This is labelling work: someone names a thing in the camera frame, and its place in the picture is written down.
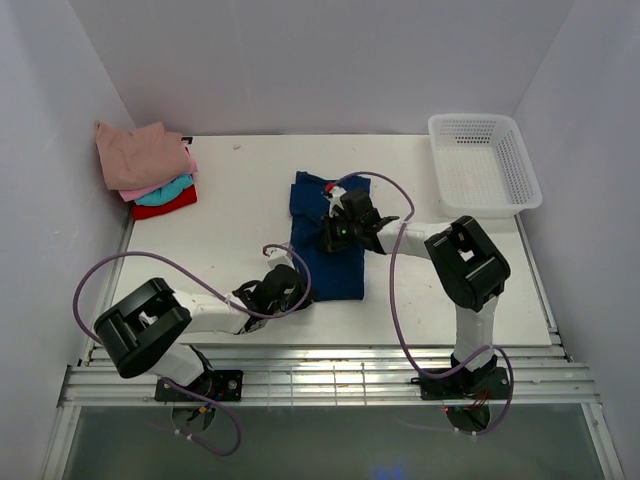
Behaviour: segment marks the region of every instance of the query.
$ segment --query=pink towel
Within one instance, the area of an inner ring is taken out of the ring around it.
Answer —
[[[196,163],[196,161],[193,159],[193,157],[189,156],[189,159],[191,160],[191,165],[189,166],[189,170],[187,170],[186,172],[182,172],[180,175],[183,175],[185,173],[189,173],[189,174],[194,174],[198,171],[198,164]],[[145,187],[145,188],[139,188],[137,190],[120,190],[120,196],[122,197],[122,199],[125,202],[132,202],[133,200],[137,200],[140,197],[144,197],[145,195],[153,192],[154,190],[157,190],[160,187],[164,187],[165,185],[168,185],[169,183],[173,182],[177,177],[179,177],[180,175],[176,175],[175,177],[171,177],[169,180],[166,180],[164,182],[160,182],[156,185],[152,185],[150,187]]]
[[[96,145],[109,190],[137,190],[168,182],[191,167],[179,133],[162,123],[127,132],[98,122]]]

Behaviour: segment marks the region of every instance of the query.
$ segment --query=laundry basket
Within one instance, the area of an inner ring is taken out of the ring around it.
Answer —
[[[509,217],[542,202],[516,122],[504,115],[429,119],[442,207],[448,216]]]

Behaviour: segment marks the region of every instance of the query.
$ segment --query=black mounting bracket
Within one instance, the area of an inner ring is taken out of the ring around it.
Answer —
[[[458,361],[451,356],[452,366]],[[497,357],[494,355],[484,367],[470,372],[463,368],[449,377],[434,380],[420,375],[411,379],[413,385],[420,386],[422,400],[460,400],[472,398],[487,393],[487,400],[506,400],[509,396],[509,378],[507,371],[497,367]],[[428,370],[429,373],[441,374],[449,368]]]
[[[242,399],[242,380],[242,370],[207,370],[186,389],[216,402],[237,402]],[[174,390],[162,380],[156,383],[153,398],[157,402],[203,403],[202,400]]]

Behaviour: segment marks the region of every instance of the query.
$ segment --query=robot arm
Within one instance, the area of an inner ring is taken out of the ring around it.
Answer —
[[[304,295],[301,275],[283,260],[262,281],[253,280],[227,295],[252,312],[273,315],[293,308]],[[298,309],[308,307],[310,298]],[[150,372],[208,395],[211,367],[195,348],[176,340],[183,333],[223,332],[242,335],[263,328],[268,319],[232,308],[211,295],[174,291],[153,278],[104,312],[95,331],[123,378]]]
[[[330,204],[318,243],[321,250],[335,252],[357,241],[379,254],[393,252],[403,224],[398,217],[380,217],[364,190],[346,192],[334,186],[327,197]],[[475,219],[465,216],[451,224],[407,223],[397,253],[431,260],[455,303],[454,366],[480,347],[492,345],[498,296],[510,268]],[[491,348],[467,364],[466,370],[480,372],[492,364]]]

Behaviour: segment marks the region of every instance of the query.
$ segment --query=cable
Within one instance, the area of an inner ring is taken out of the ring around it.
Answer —
[[[286,315],[289,315],[290,313],[295,312],[298,309],[298,307],[300,307],[307,300],[307,297],[309,296],[309,293],[311,292],[311,271],[309,270],[309,267],[307,266],[305,261],[302,259],[302,257],[300,255],[298,255],[296,252],[294,252],[293,249],[291,249],[289,247],[285,247],[285,246],[282,246],[282,245],[277,245],[277,244],[274,244],[274,243],[270,243],[268,245],[265,245],[262,248],[263,248],[263,251],[265,249],[267,249],[267,248],[279,248],[279,249],[284,250],[285,252],[291,254],[296,260],[298,260],[298,262],[300,262],[300,264],[302,265],[302,268],[304,269],[304,273],[305,273],[305,275],[307,277],[306,278],[306,280],[307,280],[307,288],[304,291],[304,294],[302,295],[302,298],[293,307],[291,307],[289,310],[286,310],[284,312],[275,313],[273,315],[265,315],[263,313],[254,312],[252,310],[249,310],[244,305],[238,305],[237,303],[228,301],[227,298],[224,295],[222,295],[220,292],[218,292],[218,290],[216,290],[215,288],[209,286],[207,283],[204,282],[204,280],[202,280],[198,276],[194,275],[193,273],[191,273],[189,270],[187,270],[183,266],[178,265],[173,260],[169,260],[168,258],[163,257],[162,255],[158,255],[156,253],[133,251],[133,252],[122,252],[122,253],[116,253],[114,255],[109,255],[108,257],[105,257],[102,260],[100,260],[98,263],[96,263],[93,267],[91,267],[87,271],[87,273],[84,274],[84,277],[82,277],[82,279],[78,283],[78,286],[76,287],[76,291],[73,294],[73,317],[75,318],[76,323],[78,324],[80,329],[85,334],[87,334],[94,342],[102,345],[102,342],[100,341],[98,336],[96,334],[94,334],[89,329],[89,327],[87,327],[86,324],[82,321],[82,318],[80,318],[80,310],[79,310],[79,307],[78,307],[78,303],[79,303],[79,300],[80,300],[80,293],[82,292],[82,289],[84,288],[84,285],[87,283],[87,280],[89,280],[89,278],[96,272],[96,270],[98,270],[103,265],[106,265],[107,263],[112,262],[112,261],[114,261],[114,260],[116,260],[118,258],[123,258],[123,257],[148,257],[148,258],[153,258],[154,260],[159,260],[159,261],[161,261],[163,263],[166,263],[167,265],[172,266],[173,268],[178,270],[180,273],[182,273],[186,277],[188,277],[191,280],[193,280],[194,282],[196,282],[198,285],[200,285],[202,288],[204,288],[207,292],[209,292],[211,295],[216,297],[218,300],[220,300],[223,303],[227,303],[229,306],[231,306],[231,308],[234,308],[234,309],[236,309],[236,310],[238,310],[238,311],[240,311],[242,313],[246,313],[247,315],[250,315],[252,317],[257,317],[257,318],[262,318],[262,319],[282,318],[282,317],[284,317]]]
[[[85,273],[85,275],[82,277],[80,282],[78,282],[78,286],[76,287],[76,291],[73,294],[73,317],[75,318],[76,323],[78,324],[80,329],[85,334],[87,334],[87,336],[89,336],[97,344],[102,345],[102,342],[100,341],[100,338],[96,334],[94,334],[89,329],[89,327],[87,327],[87,325],[82,321],[82,318],[80,317],[80,309],[79,309],[78,305],[79,305],[80,293],[82,293],[82,289],[84,288],[85,284],[87,283],[87,280],[89,280],[89,278],[100,267],[102,267],[103,265],[106,265],[109,262],[112,262],[112,261],[114,261],[114,260],[116,260],[118,258],[123,258],[123,257],[148,257],[148,258],[153,258],[155,260],[159,260],[159,261],[161,261],[163,263],[166,263],[167,265],[172,266],[173,268],[175,268],[176,270],[181,272],[183,275],[187,276],[188,278],[190,278],[191,280],[196,282],[198,285],[200,285],[206,291],[211,293],[218,300],[220,300],[221,302],[227,303],[228,305],[230,305],[232,308],[235,308],[236,310],[239,310],[239,311],[241,311],[243,313],[246,313],[247,315],[250,315],[252,317],[258,317],[258,318],[263,318],[263,319],[282,318],[282,317],[284,317],[286,315],[289,315],[290,313],[293,313],[294,311],[296,311],[298,309],[298,307],[301,306],[306,301],[307,297],[309,296],[309,293],[311,292],[311,271],[309,270],[308,265],[302,259],[302,257],[300,257],[300,255],[298,255],[296,252],[294,252],[293,249],[291,249],[289,247],[282,246],[282,245],[273,244],[273,243],[265,245],[263,247],[263,251],[266,250],[267,248],[279,248],[279,249],[284,250],[287,253],[291,254],[296,260],[298,260],[300,262],[300,264],[302,265],[302,268],[305,271],[306,277],[307,277],[306,278],[306,280],[307,280],[307,288],[304,291],[304,294],[302,295],[302,298],[293,307],[291,307],[289,310],[286,310],[284,312],[276,313],[274,315],[264,315],[262,313],[258,313],[258,312],[254,312],[252,310],[249,310],[249,309],[245,308],[244,306],[238,305],[237,303],[227,301],[225,296],[222,295],[220,292],[218,292],[215,288],[209,286],[207,283],[204,282],[204,280],[200,279],[199,277],[197,277],[196,275],[194,275],[193,273],[188,271],[183,266],[178,265],[174,261],[169,260],[168,258],[163,257],[162,255],[155,254],[155,253],[135,252],[134,251],[134,252],[123,252],[123,253],[116,253],[114,255],[109,255],[108,257],[105,257],[102,260],[100,260],[93,267],[91,267],[87,271],[87,273]],[[227,415],[229,415],[229,417],[231,418],[231,421],[233,422],[233,425],[234,425],[234,427],[236,429],[236,443],[229,450],[220,450],[219,448],[214,447],[213,445],[211,445],[207,441],[199,438],[196,435],[192,435],[189,432],[177,429],[177,431],[179,433],[181,433],[182,435],[187,437],[187,439],[193,440],[194,442],[196,442],[199,445],[203,446],[204,448],[209,450],[211,453],[213,453],[215,455],[218,455],[218,456],[221,456],[221,457],[229,456],[229,455],[233,454],[236,450],[238,450],[238,448],[240,448],[240,444],[242,443],[243,429],[242,429],[242,424],[240,423],[240,419],[236,416],[235,413],[233,413],[233,410],[231,410],[230,408],[226,407],[222,403],[217,402],[217,401],[215,401],[215,400],[213,400],[211,398],[205,397],[204,395],[200,395],[198,393],[191,392],[191,391],[187,390],[186,388],[183,388],[180,385],[177,385],[176,383],[174,383],[169,378],[162,377],[160,380],[163,381],[165,384],[169,385],[174,390],[176,390],[176,391],[178,391],[178,392],[180,392],[180,393],[182,393],[184,395],[188,395],[188,396],[190,396],[192,398],[195,398],[197,400],[201,400],[205,404],[214,405],[216,408],[219,408],[220,410],[225,412]],[[157,428],[159,430],[166,430],[166,431],[169,431],[169,432],[174,432],[174,430],[171,430],[171,429],[168,429],[168,428],[165,428],[165,427],[161,427],[159,425],[154,425],[154,424],[151,424],[151,425],[154,428]]]
[[[182,430],[182,429],[177,429],[179,431],[179,433],[181,433],[182,435],[184,435],[187,438],[190,438],[191,440],[193,440],[194,442],[196,442],[197,444],[203,446],[204,448],[206,448],[207,450],[209,450],[211,453],[218,455],[220,457],[228,457],[229,455],[232,455],[233,453],[236,452],[236,450],[238,450],[238,448],[240,448],[240,444],[242,443],[242,437],[244,435],[244,429],[242,428],[242,423],[240,422],[240,419],[238,418],[238,416],[234,413],[234,411],[232,409],[230,409],[229,407],[225,406],[224,404],[217,402],[211,398],[207,398],[204,395],[200,395],[198,393],[194,393],[191,392],[189,390],[187,390],[186,388],[181,387],[180,385],[176,384],[173,380],[166,378],[166,377],[161,377],[160,381],[164,382],[165,384],[169,385],[172,389],[176,390],[177,392],[180,392],[184,395],[188,395],[192,398],[195,398],[196,400],[202,400],[203,402],[207,403],[207,404],[211,404],[216,408],[219,408],[220,410],[222,410],[224,413],[226,413],[227,415],[229,415],[229,418],[231,418],[231,421],[233,422],[233,425],[236,429],[236,441],[233,444],[233,446],[229,449],[229,450],[220,450],[217,447],[214,447],[213,445],[211,445],[209,442],[207,442],[206,440],[203,440],[202,438],[198,437],[197,435],[192,435],[191,433]],[[158,425],[154,425],[152,424],[153,427],[158,428],[160,430],[165,430],[165,431],[175,431],[175,430],[171,430],[170,428],[166,428],[166,427],[160,427]]]
[[[490,345],[484,345],[484,346],[480,347],[478,350],[476,350],[471,355],[469,355],[464,361],[460,362],[458,365],[456,365],[453,368],[450,368],[449,370],[447,370],[444,373],[431,373],[428,370],[425,370],[425,369],[421,368],[420,365],[418,365],[418,362],[416,362],[416,360],[411,355],[411,352],[409,351],[409,346],[407,345],[407,342],[404,339],[404,335],[402,333],[402,328],[400,327],[400,319],[398,317],[398,308],[396,306],[396,287],[395,287],[396,259],[398,257],[398,251],[400,250],[400,243],[402,243],[402,236],[404,235],[404,232],[405,232],[405,230],[407,228],[407,223],[409,222],[409,220],[411,220],[411,218],[413,218],[413,216],[416,213],[416,207],[413,204],[413,200],[411,200],[411,197],[409,196],[409,194],[406,192],[406,190],[404,188],[402,188],[396,181],[392,180],[391,178],[387,177],[386,175],[383,175],[383,174],[377,173],[377,172],[359,171],[359,172],[349,173],[349,174],[341,177],[339,180],[330,183],[327,188],[330,189],[334,185],[339,185],[340,183],[344,182],[346,179],[354,177],[356,175],[368,175],[368,176],[371,176],[371,177],[378,177],[378,178],[381,178],[382,180],[385,180],[385,181],[389,182],[391,185],[396,187],[396,189],[402,194],[402,196],[407,200],[407,203],[409,204],[409,213],[404,218],[404,220],[402,222],[402,225],[400,225],[400,229],[398,231],[398,236],[396,237],[396,241],[395,241],[395,243],[393,245],[393,250],[391,251],[391,261],[389,262],[389,304],[390,304],[390,307],[391,307],[391,318],[393,319],[393,326],[394,326],[394,328],[396,330],[396,335],[398,337],[398,342],[400,343],[400,347],[402,348],[402,351],[404,352],[404,354],[407,357],[407,360],[409,361],[411,366],[420,375],[424,375],[425,377],[431,378],[433,380],[440,380],[440,379],[443,379],[443,378],[450,377],[451,375],[454,375],[454,374],[458,373],[460,370],[462,370],[464,367],[466,367],[470,362],[472,362],[480,354],[482,354],[483,352],[486,352],[487,350],[490,350],[491,346]],[[510,377],[510,380],[511,380],[511,382],[510,382],[511,383],[511,387],[509,389],[509,397],[507,398],[507,403],[505,404],[504,410],[502,411],[500,416],[496,419],[496,421],[493,424],[491,424],[485,430],[482,430],[482,433],[489,433],[489,432],[493,431],[495,429],[495,427],[500,422],[502,422],[502,420],[504,419],[504,417],[506,416],[506,414],[507,414],[507,412],[509,410],[509,406],[511,405],[511,399],[513,397],[514,376],[513,376],[513,369],[511,368],[511,363],[510,363],[510,361],[509,361],[509,359],[507,357],[507,354],[504,351],[504,349],[502,349],[501,347],[498,347],[498,346],[494,346],[493,348],[495,348],[496,350],[498,350],[500,352],[500,354],[503,356],[505,362],[507,363],[507,367],[509,368],[509,377]]]

